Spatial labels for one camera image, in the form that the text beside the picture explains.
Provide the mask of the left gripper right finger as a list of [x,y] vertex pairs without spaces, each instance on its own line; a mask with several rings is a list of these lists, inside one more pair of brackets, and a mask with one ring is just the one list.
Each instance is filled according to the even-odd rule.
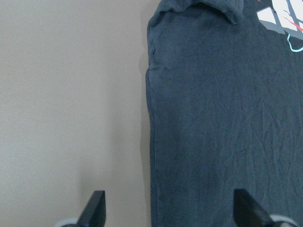
[[238,227],[272,227],[274,221],[245,189],[233,194],[233,219]]

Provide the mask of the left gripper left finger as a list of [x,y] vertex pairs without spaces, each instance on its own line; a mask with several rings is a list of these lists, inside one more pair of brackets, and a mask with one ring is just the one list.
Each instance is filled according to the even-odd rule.
[[84,211],[80,215],[79,227],[104,227],[106,222],[105,191],[94,191]]

